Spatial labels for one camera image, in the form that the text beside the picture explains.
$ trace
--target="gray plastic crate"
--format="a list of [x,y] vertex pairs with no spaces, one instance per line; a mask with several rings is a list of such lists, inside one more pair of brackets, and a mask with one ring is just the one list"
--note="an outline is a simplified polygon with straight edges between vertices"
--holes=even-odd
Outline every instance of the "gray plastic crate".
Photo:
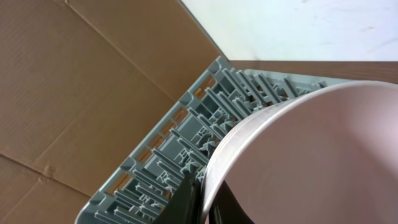
[[[167,205],[184,173],[194,172],[203,180],[218,143],[245,117],[348,81],[236,71],[218,57],[94,194],[75,223],[151,223]],[[121,177],[128,182],[115,187]]]

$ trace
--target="brown cardboard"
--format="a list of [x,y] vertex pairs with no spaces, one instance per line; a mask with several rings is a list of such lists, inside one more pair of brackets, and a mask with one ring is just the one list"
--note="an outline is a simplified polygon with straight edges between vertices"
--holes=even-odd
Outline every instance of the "brown cardboard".
[[177,0],[68,3],[173,100],[178,100],[218,56]]
[[0,223],[74,222],[89,196],[0,156]]
[[92,195],[173,101],[68,6],[3,4],[0,152]]
[[216,56],[174,0],[0,1],[0,223],[73,223]]

